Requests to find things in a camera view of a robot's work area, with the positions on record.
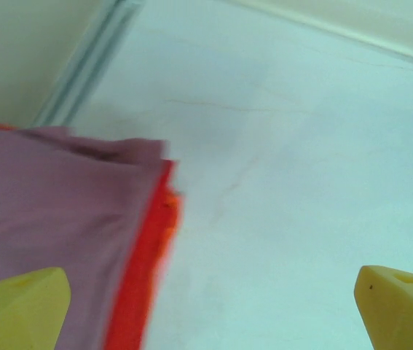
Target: folded cloth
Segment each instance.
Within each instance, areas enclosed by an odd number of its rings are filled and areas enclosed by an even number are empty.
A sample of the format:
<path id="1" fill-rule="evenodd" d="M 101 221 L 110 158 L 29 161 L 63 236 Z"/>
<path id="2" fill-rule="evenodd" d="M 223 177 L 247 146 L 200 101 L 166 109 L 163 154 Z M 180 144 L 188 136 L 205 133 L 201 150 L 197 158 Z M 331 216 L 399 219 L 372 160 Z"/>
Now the folded cloth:
<path id="1" fill-rule="evenodd" d="M 56 350 L 104 348 L 162 148 L 65 128 L 0 131 L 0 279 L 64 268 L 72 301 Z"/>

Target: wall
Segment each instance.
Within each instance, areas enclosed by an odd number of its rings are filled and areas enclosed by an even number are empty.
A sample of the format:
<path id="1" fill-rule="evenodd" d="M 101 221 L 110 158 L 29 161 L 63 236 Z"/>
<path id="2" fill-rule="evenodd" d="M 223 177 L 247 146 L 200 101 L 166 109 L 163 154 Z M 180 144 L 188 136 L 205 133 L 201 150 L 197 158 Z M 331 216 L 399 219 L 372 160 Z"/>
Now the wall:
<path id="1" fill-rule="evenodd" d="M 101 0 L 0 0 L 0 122 L 30 125 Z"/>
<path id="2" fill-rule="evenodd" d="M 413 57 L 413 0 L 233 0 Z"/>

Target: orange fabric edge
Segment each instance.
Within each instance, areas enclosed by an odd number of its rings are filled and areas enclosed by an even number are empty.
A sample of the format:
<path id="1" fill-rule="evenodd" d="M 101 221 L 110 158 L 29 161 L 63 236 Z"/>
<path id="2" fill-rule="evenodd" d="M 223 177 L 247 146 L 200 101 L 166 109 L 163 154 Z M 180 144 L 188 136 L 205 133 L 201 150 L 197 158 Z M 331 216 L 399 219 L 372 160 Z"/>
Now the orange fabric edge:
<path id="1" fill-rule="evenodd" d="M 181 199 L 168 181 L 173 162 L 165 170 L 129 257 L 115 300 L 105 350 L 139 350 L 154 302 L 159 267 L 178 227 Z"/>

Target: white surface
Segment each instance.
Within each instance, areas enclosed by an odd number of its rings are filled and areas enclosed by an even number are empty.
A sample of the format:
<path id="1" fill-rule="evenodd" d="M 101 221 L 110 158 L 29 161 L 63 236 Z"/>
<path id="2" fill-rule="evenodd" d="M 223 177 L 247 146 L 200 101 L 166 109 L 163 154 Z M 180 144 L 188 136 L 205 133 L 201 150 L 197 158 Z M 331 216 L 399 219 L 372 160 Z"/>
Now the white surface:
<path id="1" fill-rule="evenodd" d="M 37 116 L 103 0 L 0 0 L 0 123 Z"/>
<path id="2" fill-rule="evenodd" d="M 232 0 L 413 57 L 413 0 Z"/>
<path id="3" fill-rule="evenodd" d="M 371 349 L 358 269 L 413 272 L 413 64 L 151 0 L 75 126 L 168 139 L 180 160 L 184 226 L 146 350 Z"/>

